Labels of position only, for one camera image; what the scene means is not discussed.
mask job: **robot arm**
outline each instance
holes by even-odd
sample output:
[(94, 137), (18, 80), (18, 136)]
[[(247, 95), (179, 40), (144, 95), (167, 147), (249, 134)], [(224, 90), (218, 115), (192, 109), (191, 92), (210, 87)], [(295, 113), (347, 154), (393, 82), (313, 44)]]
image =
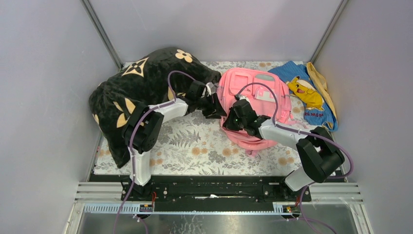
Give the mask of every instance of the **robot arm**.
[[(135, 164), (137, 170), (134, 181), (137, 185), (143, 186), (150, 179), (150, 150), (156, 143), (163, 122), (185, 116), (196, 109), (201, 109), (206, 118), (226, 116), (217, 95), (208, 95), (206, 90), (207, 87), (203, 83), (194, 81), (185, 97), (178, 97), (175, 102), (170, 102), (170, 105), (155, 110), (145, 118), (143, 126), (139, 127), (133, 140), (133, 149), (129, 149), (135, 151), (136, 159), (132, 163)], [(136, 106), (123, 131), (127, 145), (137, 122), (149, 109), (150, 107), (144, 104)], [(245, 130), (250, 136), (274, 140), (298, 151), (302, 167), (283, 180), (287, 193), (294, 193), (314, 181), (322, 183), (344, 162), (341, 151), (330, 143), (312, 136), (284, 130), (280, 126), (284, 125), (277, 123), (275, 126), (268, 116), (257, 116), (246, 99), (238, 100), (233, 104), (224, 123), (224, 127), (229, 130)], [(312, 133), (331, 139), (322, 127), (316, 128)]]
[[(246, 99), (240, 99), (232, 105), (223, 126), (233, 131), (244, 129), (250, 136), (274, 140), (297, 150), (302, 167), (293, 171), (283, 181), (293, 192), (312, 182), (324, 182), (344, 162), (344, 156), (336, 146), (322, 139), (300, 134), (298, 129), (291, 126), (280, 123), (275, 125), (268, 116), (257, 116)], [(311, 133), (333, 140), (322, 127), (317, 127)]]

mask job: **pink backpack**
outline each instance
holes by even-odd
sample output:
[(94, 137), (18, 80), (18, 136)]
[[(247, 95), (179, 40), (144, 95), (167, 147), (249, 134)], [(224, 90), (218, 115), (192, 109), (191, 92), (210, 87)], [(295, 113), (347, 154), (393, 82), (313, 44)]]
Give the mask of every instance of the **pink backpack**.
[[(229, 108), (232, 107), (236, 101), (234, 96), (244, 86), (252, 82), (266, 84), (274, 91), (279, 104), (276, 119), (278, 122), (287, 123), (291, 113), (291, 100), (288, 86), (275, 74), (245, 68), (229, 69), (222, 75), (218, 84), (218, 98), (226, 113), (229, 113)], [(242, 91), (241, 95), (248, 98), (257, 115), (273, 116), (275, 101), (267, 88), (262, 85), (250, 85)], [(246, 149), (249, 155), (254, 156), (258, 150), (277, 144), (271, 140), (261, 140), (250, 136), (244, 130), (238, 132), (230, 131), (223, 127), (225, 120), (226, 117), (221, 118), (221, 128), (232, 142)]]

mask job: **floral pattern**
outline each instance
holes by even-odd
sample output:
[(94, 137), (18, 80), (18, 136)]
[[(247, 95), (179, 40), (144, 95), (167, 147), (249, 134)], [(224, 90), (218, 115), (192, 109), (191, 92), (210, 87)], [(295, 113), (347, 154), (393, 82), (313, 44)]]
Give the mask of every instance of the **floral pattern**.
[(137, 74), (137, 75), (140, 75), (140, 76), (144, 77), (143, 76), (143, 67), (145, 66), (145, 63), (148, 60), (148, 58), (149, 57), (129, 64), (128, 68), (122, 74), (122, 76), (127, 75), (127, 74)]
[(176, 50), (177, 53), (175, 54), (175, 57), (177, 57), (178, 59), (185, 59), (185, 61), (187, 62), (192, 62), (192, 55), (190, 53), (187, 53), (183, 50)]
[[(283, 62), (205, 62), (219, 72), (233, 67), (268, 71)], [(303, 118), (304, 107), (297, 97), (291, 97), (295, 127), (315, 128)], [(221, 130), (219, 120), (205, 119), (195, 111), (162, 125), (158, 141), (151, 152), (150, 171), (153, 175), (262, 175), (285, 176), (300, 167), (298, 153), (277, 144), (261, 150), (255, 157), (231, 142)], [(95, 174), (129, 174), (131, 163), (118, 169), (103, 139), (97, 153)]]

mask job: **yellow cloth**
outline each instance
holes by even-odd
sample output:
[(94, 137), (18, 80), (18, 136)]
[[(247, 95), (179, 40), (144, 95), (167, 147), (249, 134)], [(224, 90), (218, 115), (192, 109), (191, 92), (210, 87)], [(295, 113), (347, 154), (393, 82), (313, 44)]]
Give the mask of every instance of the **yellow cloth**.
[(331, 111), (333, 112), (334, 117), (337, 119), (336, 109), (334, 108), (333, 101), (331, 100), (330, 95), (327, 92), (327, 81), (326, 79), (320, 74), (314, 65), (311, 62), (307, 63), (307, 73), (310, 76), (310, 79), (313, 81), (314, 86), (323, 96), (325, 102), (330, 107)]

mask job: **purple cable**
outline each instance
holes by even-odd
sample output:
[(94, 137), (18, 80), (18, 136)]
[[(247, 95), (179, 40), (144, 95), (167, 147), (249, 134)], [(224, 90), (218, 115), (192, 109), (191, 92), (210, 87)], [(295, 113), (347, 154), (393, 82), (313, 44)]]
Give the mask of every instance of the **purple cable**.
[(192, 76), (186, 74), (185, 72), (181, 72), (181, 71), (171, 71), (171, 72), (169, 72), (169, 74), (168, 74), (168, 87), (169, 87), (170, 90), (172, 91), (173, 100), (176, 100), (175, 91), (172, 89), (172, 85), (170, 84), (170, 75), (172, 75), (173, 73), (180, 73), (180, 74), (185, 75), (185, 76), (187, 76), (187, 77), (189, 77), (189, 78), (191, 78), (191, 79), (193, 79), (193, 80), (195, 80), (195, 79), (194, 79)]
[(253, 84), (257, 84), (257, 85), (262, 85), (262, 86), (264, 86), (265, 88), (267, 88), (267, 89), (271, 92), (272, 96), (274, 97), (274, 100), (275, 100), (275, 112), (274, 112), (274, 114), (273, 114), (273, 116), (272, 116), (272, 119), (273, 119), (273, 123), (275, 124), (275, 115), (277, 114), (277, 111), (278, 111), (278, 100), (277, 100), (274, 92), (272, 91), (272, 89), (271, 89), (270, 87), (268, 87), (266, 84), (258, 83), (258, 82), (249, 83), (249, 84), (247, 84), (246, 86), (244, 86), (244, 87), (237, 93), (237, 96), (240, 95), (240, 94), (244, 91), (244, 89), (245, 89), (246, 87), (248, 87), (248, 86), (250, 86), (250, 85), (253, 85)]
[[(294, 217), (291, 218), (291, 219), (288, 219), (289, 222), (291, 222), (291, 221), (298, 221), (298, 220), (301, 221), (301, 220), (304, 220), (304, 219), (302, 219), (302, 218), (298, 218), (298, 219), (297, 219), (297, 218), (294, 218)], [(324, 222), (322, 222), (322, 221), (315, 220), (315, 219), (312, 219), (312, 218), (307, 218), (307, 220), (310, 221), (310, 222), (313, 222), (313, 223), (321, 224), (321, 225), (327, 227), (328, 229), (330, 229), (332, 232), (334, 232), (334, 234), (337, 234), (336, 230), (334, 230), (333, 227), (331, 227), (330, 225), (328, 225), (328, 224), (326, 224), (326, 223), (324, 223)], [(287, 222), (287, 220), (280, 219), (280, 220), (274, 220), (273, 222)]]
[[(136, 132), (138, 131), (139, 126), (141, 126), (141, 123), (143, 122), (143, 120), (144, 120), (152, 111), (157, 110), (157, 109), (162, 108), (162, 107), (166, 107), (166, 106), (172, 105), (173, 103), (175, 103), (175, 101), (176, 101), (175, 91), (172, 89), (172, 86), (171, 86), (171, 84), (170, 84), (170, 75), (172, 75), (173, 73), (180, 73), (180, 74), (183, 74), (183, 75), (185, 75), (185, 76), (187, 76), (187, 77), (195, 80), (192, 76), (186, 74), (185, 72), (181, 72), (181, 71), (171, 71), (171, 72), (168, 74), (168, 87), (169, 87), (170, 90), (172, 91), (173, 101), (170, 101), (170, 102), (167, 102), (167, 103), (164, 103), (164, 104), (161, 104), (161, 105), (157, 105), (157, 106), (153, 107), (152, 109), (149, 109), (146, 113), (144, 113), (144, 114), (142, 115), (142, 117), (140, 118), (140, 120), (139, 120), (138, 123), (136, 124), (135, 128), (133, 129), (133, 132), (132, 132), (132, 135), (131, 135), (131, 139), (130, 139), (130, 141), (129, 141), (129, 149), (133, 149), (133, 139), (135, 138)], [(125, 199), (123, 199), (122, 203), (120, 204), (119, 210), (118, 210), (117, 213), (116, 213), (115, 224), (113, 225), (113, 234), (116, 233), (116, 225), (117, 225), (117, 221), (118, 221), (118, 219), (119, 219), (120, 211), (122, 210), (122, 208), (123, 208), (126, 200), (128, 200), (128, 197), (129, 197), (129, 195), (131, 194), (132, 189), (133, 189), (133, 186), (134, 186), (134, 184), (135, 184), (136, 169), (135, 169), (135, 152), (134, 152), (134, 150), (131, 150), (131, 153), (132, 153), (131, 162), (132, 162), (132, 174), (133, 174), (132, 183), (131, 183), (131, 186), (129, 187), (128, 192), (126, 193)], [(145, 225), (146, 233), (148, 234), (148, 233), (149, 233), (149, 232), (148, 232), (148, 227), (147, 227), (147, 225), (146, 225), (146, 223), (145, 223), (144, 221), (143, 221), (143, 223), (144, 223), (144, 225)]]
[[(304, 191), (308, 188), (308, 186), (310, 186), (310, 185), (312, 185), (312, 184), (314, 184), (314, 183), (315, 183), (315, 182), (312, 182), (312, 183), (310, 183), (309, 185), (306, 185), (306, 186), (303, 187), (303, 189), (302, 189), (302, 191), (301, 191), (301, 195), (300, 195), (300, 210), (301, 210), (302, 218), (305, 220), (305, 222), (308, 224), (308, 226), (310, 226), (310, 228), (313, 229), (313, 231), (315, 231), (316, 233), (322, 234), (322, 233), (319, 232), (313, 225), (311, 225), (311, 224), (309, 223), (309, 221), (311, 221), (311, 219), (310, 219), (310, 218), (307, 218), (307, 217), (304, 215), (304, 212), (303, 212), (303, 210), (302, 210), (302, 197), (304, 196)], [(324, 226), (326, 226), (326, 227), (329, 228), (331, 231), (333, 231), (334, 234), (337, 234), (337, 231), (334, 230), (334, 228), (328, 226), (326, 223), (322, 223), (321, 221), (318, 221), (318, 220), (315, 220), (315, 219), (313, 219), (313, 220), (316, 221), (316, 222), (318, 222), (318, 223), (321, 223), (321, 224), (324, 225)]]
[(132, 159), (131, 159), (131, 160), (132, 160), (133, 180), (132, 180), (131, 187), (130, 187), (129, 190), (128, 190), (128, 193), (127, 193), (126, 196), (125, 196), (125, 199), (123, 199), (122, 203), (120, 204), (119, 210), (117, 210), (116, 218), (115, 218), (115, 223), (114, 223), (114, 225), (113, 225), (113, 234), (116, 234), (116, 225), (117, 225), (117, 221), (118, 221), (118, 219), (119, 219), (120, 211), (122, 210), (123, 205), (125, 205), (126, 200), (128, 199), (129, 195), (130, 195), (131, 192), (132, 192), (133, 185), (135, 184), (135, 164), (134, 164), (135, 156), (132, 156)]

